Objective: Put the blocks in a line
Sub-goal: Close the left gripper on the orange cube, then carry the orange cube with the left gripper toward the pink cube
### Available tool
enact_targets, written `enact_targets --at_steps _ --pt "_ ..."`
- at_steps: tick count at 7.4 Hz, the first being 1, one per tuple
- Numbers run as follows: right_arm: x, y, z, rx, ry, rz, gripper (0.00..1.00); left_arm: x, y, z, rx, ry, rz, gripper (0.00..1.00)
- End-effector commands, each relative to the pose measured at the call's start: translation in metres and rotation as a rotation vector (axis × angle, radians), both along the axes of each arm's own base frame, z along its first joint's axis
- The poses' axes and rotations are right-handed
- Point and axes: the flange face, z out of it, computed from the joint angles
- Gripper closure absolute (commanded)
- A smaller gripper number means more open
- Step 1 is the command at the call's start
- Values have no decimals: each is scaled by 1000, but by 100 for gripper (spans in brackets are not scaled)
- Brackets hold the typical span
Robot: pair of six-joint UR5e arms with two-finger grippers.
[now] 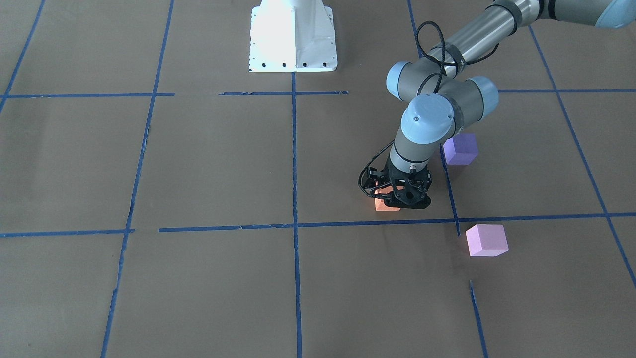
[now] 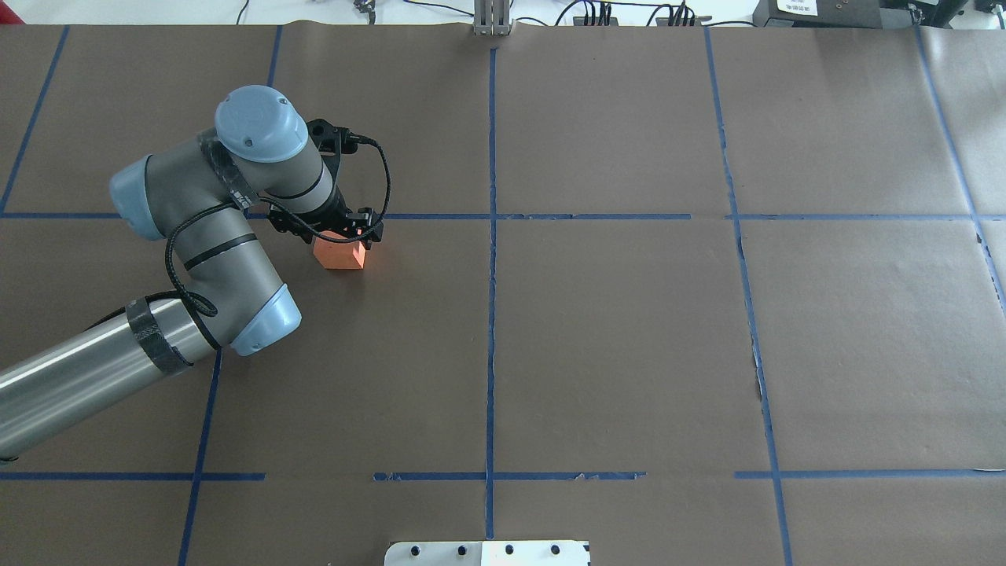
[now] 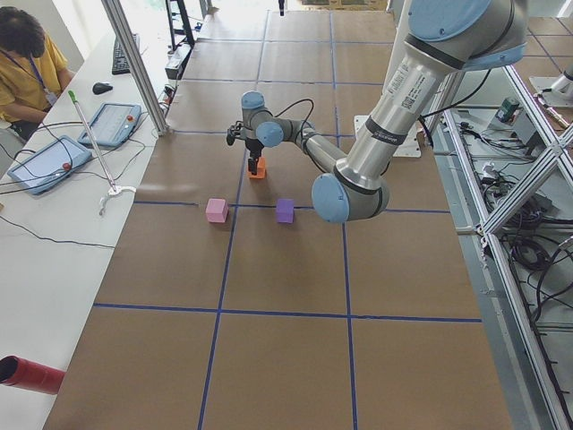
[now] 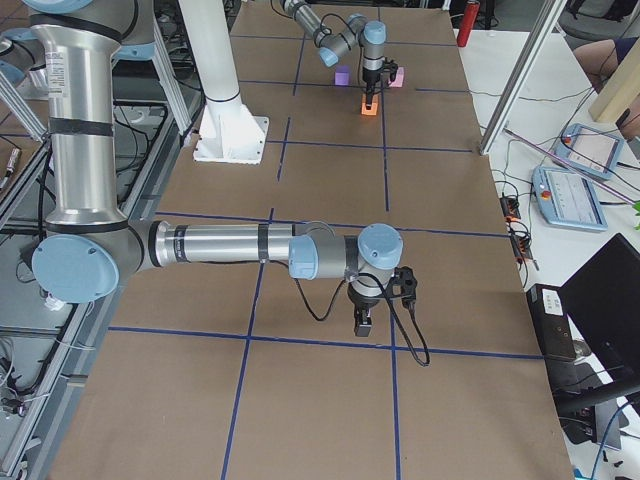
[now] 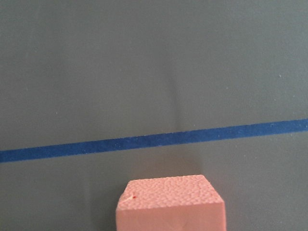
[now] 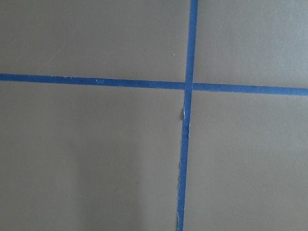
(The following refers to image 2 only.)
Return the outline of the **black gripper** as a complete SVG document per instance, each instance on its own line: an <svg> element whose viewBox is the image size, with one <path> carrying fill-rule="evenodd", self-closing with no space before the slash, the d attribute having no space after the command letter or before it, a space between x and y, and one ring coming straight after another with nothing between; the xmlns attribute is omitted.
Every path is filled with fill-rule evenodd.
<svg viewBox="0 0 1006 566"><path fill-rule="evenodd" d="M291 198L268 196L269 212L267 218L277 232L292 233L311 244L320 233L330 232L323 241L330 243L355 243L360 241L364 248L371 248L374 243L382 241L384 236L384 218L373 208L360 208L352 211L342 196L338 186L333 186L326 200L313 211L292 211Z"/></svg>

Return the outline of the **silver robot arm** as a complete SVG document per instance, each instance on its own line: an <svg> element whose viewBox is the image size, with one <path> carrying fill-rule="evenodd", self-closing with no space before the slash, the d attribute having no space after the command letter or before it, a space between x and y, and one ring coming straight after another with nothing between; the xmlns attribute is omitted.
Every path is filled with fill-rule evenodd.
<svg viewBox="0 0 1006 566"><path fill-rule="evenodd" d="M112 176L119 217L164 243L171 289L3 370L4 465L213 352L248 357L298 329L298 305L245 212L266 204L277 232L370 248L391 189L380 208L352 209L338 186L342 158L363 145L385 155L377 140L308 121L279 90L249 85L224 97L211 128Z"/></svg>

